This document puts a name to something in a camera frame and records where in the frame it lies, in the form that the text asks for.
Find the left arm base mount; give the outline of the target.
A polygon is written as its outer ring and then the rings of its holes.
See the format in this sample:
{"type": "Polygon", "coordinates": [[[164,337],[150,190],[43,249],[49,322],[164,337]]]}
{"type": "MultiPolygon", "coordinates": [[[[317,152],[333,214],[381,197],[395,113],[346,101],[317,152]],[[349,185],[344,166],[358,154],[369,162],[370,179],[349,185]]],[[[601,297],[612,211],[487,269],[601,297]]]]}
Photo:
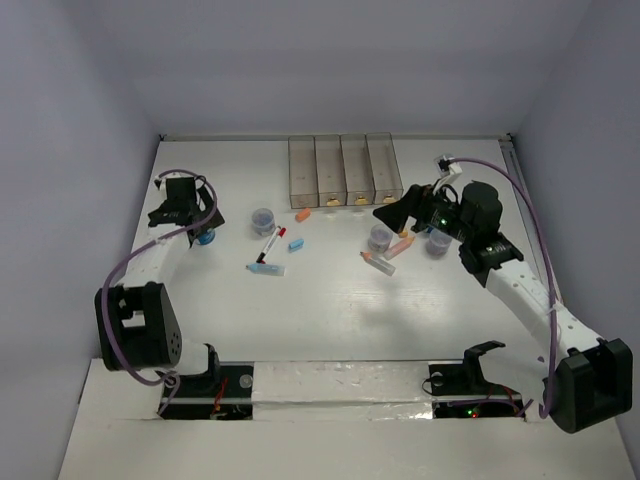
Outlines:
{"type": "Polygon", "coordinates": [[[218,372],[181,378],[165,420],[251,420],[253,363],[222,363],[218,372]]]}

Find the clear jar of rubber bands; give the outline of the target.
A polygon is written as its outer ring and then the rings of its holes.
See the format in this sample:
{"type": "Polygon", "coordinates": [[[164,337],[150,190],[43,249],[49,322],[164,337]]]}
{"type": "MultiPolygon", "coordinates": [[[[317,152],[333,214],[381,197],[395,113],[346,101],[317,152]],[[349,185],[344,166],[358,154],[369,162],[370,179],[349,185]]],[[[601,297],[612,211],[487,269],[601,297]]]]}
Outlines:
{"type": "Polygon", "coordinates": [[[268,208],[256,209],[251,215],[251,224],[257,235],[270,236],[276,228],[274,213],[268,208]]]}

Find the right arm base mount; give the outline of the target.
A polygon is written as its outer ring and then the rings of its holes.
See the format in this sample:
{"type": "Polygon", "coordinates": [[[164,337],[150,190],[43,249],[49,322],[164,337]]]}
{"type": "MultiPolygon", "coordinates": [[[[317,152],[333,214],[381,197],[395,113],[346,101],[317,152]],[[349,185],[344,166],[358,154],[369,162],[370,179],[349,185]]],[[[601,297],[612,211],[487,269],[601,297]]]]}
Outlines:
{"type": "Polygon", "coordinates": [[[483,355],[505,347],[492,340],[467,348],[461,359],[430,363],[421,389],[432,399],[433,417],[523,419],[528,406],[520,393],[487,381],[481,369],[483,355]]]}

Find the blue highlighter pen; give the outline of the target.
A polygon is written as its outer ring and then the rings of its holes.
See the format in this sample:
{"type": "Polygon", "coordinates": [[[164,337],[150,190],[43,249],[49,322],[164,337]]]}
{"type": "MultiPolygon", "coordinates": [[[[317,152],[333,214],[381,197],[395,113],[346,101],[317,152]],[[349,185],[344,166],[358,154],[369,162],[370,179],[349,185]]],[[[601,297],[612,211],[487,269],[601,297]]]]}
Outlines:
{"type": "Polygon", "coordinates": [[[251,263],[246,266],[246,269],[253,274],[269,276],[284,276],[286,271],[284,266],[264,263],[251,263]]]}

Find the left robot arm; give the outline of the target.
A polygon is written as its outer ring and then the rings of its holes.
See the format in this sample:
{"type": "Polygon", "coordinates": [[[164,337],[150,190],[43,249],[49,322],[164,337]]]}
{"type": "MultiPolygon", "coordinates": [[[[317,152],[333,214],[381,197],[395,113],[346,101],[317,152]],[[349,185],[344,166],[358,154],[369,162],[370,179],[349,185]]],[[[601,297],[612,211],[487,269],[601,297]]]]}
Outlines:
{"type": "Polygon", "coordinates": [[[161,201],[148,213],[147,239],[113,268],[94,298],[105,367],[149,387],[179,378],[183,340],[168,283],[186,253],[225,223],[205,176],[171,169],[153,185],[161,201]]]}

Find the black cap whiteboard marker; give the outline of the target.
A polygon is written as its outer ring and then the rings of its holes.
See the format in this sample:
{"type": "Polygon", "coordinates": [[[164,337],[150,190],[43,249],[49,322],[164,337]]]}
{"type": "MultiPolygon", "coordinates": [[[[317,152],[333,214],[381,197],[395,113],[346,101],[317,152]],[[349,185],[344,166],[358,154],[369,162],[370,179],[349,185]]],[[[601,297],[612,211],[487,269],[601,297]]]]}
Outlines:
{"type": "Polygon", "coordinates": [[[282,227],[281,226],[276,226],[273,233],[271,234],[271,236],[269,237],[266,245],[264,246],[264,248],[261,250],[261,252],[259,253],[256,262],[259,264],[263,264],[265,262],[265,259],[267,257],[267,255],[269,254],[269,252],[271,251],[271,249],[273,248],[273,246],[275,245],[275,243],[277,242],[277,240],[281,237],[281,231],[282,231],[282,227]]]}

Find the blue slime jar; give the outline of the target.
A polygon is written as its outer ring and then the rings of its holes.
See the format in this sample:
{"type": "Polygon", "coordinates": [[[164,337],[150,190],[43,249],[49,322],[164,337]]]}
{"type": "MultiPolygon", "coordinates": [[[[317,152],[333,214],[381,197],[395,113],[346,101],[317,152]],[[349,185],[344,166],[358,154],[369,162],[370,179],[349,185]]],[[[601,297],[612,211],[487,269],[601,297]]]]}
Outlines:
{"type": "Polygon", "coordinates": [[[215,239],[216,233],[214,229],[208,229],[197,237],[199,245],[208,245],[215,239]]]}

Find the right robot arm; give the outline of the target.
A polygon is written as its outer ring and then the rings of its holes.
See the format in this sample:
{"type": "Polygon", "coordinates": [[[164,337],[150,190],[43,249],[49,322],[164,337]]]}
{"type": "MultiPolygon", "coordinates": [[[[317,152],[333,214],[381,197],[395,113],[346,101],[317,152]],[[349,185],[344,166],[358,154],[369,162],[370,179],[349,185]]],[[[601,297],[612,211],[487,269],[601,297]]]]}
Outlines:
{"type": "Polygon", "coordinates": [[[373,214],[395,233],[413,219],[414,232],[431,228],[459,241],[465,270],[515,315],[543,353],[539,360],[482,355],[461,366],[462,384],[473,392],[493,383],[512,386],[567,433],[629,411],[631,349],[620,339],[604,339],[553,299],[521,251],[501,233],[503,206],[493,186],[473,181],[461,194],[449,196],[448,190],[413,185],[373,214]]]}

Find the red cap whiteboard marker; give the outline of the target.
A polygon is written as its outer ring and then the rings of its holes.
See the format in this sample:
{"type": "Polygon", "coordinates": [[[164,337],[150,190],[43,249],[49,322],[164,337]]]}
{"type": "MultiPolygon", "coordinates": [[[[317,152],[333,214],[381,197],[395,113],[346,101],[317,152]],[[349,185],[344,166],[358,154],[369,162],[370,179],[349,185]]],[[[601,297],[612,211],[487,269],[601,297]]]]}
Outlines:
{"type": "Polygon", "coordinates": [[[265,264],[266,259],[269,253],[273,250],[275,245],[279,242],[279,240],[286,234],[286,228],[282,226],[278,226],[277,229],[273,232],[271,237],[269,238],[267,244],[264,249],[261,251],[258,257],[258,262],[260,264],[265,264]]]}

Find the blue highlighter cap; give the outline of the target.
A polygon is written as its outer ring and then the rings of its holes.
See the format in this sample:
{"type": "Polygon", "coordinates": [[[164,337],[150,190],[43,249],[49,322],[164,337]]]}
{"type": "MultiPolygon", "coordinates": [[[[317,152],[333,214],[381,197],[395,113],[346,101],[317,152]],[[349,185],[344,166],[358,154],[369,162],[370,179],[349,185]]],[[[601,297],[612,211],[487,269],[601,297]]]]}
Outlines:
{"type": "Polygon", "coordinates": [[[297,239],[297,240],[292,241],[288,245],[288,251],[289,252],[294,252],[294,251],[300,250],[303,246],[304,246],[304,240],[303,239],[297,239]]]}

